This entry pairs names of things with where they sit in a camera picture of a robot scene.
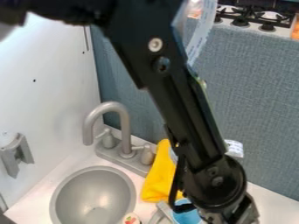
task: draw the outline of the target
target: white wall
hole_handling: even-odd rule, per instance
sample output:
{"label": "white wall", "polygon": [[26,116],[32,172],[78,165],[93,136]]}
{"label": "white wall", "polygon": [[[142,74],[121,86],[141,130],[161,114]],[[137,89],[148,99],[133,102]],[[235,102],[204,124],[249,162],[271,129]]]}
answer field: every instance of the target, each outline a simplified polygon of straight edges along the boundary
{"label": "white wall", "polygon": [[89,28],[30,15],[0,42],[0,130],[23,133],[35,164],[17,179],[0,162],[0,193],[12,206],[81,144],[86,113],[100,103]]}

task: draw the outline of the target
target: white countertop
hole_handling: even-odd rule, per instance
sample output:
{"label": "white countertop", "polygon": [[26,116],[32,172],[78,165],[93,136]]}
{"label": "white countertop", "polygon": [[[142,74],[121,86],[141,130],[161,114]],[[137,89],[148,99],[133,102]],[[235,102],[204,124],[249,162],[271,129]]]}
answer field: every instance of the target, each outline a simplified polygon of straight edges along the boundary
{"label": "white countertop", "polygon": [[[153,203],[141,201],[140,193],[144,178],[117,164],[95,156],[93,147],[81,146],[59,166],[34,186],[5,215],[17,224],[52,224],[49,204],[53,192],[61,181],[72,173],[95,165],[111,166],[126,173],[136,187],[136,208],[141,221],[146,224],[156,211]],[[254,197],[260,212],[261,224],[298,224],[299,202],[271,192],[265,188],[249,183],[248,192]]]}

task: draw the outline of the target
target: stove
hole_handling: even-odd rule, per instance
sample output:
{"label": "stove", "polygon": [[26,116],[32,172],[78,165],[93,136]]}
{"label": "stove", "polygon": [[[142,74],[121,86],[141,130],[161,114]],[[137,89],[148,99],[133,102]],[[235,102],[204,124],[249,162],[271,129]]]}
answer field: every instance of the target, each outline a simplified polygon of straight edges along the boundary
{"label": "stove", "polygon": [[219,5],[215,24],[231,25],[259,33],[290,38],[296,14],[290,10],[277,10],[260,6]]}

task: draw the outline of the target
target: sink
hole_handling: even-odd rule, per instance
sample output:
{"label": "sink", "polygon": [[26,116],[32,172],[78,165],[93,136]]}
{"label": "sink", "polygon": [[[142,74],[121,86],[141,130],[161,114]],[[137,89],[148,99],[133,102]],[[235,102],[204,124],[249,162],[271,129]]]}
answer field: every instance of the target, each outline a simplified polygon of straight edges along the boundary
{"label": "sink", "polygon": [[53,224],[116,224],[133,212],[136,189],[122,171],[93,166],[66,178],[55,190],[50,215]]}

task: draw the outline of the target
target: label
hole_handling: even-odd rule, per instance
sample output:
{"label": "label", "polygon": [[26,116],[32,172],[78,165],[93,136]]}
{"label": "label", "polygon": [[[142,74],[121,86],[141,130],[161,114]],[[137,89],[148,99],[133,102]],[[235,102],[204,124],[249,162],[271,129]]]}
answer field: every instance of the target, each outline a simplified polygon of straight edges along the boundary
{"label": "label", "polygon": [[243,158],[244,150],[243,144],[234,140],[225,140],[227,145],[227,156],[231,156],[234,158]]}

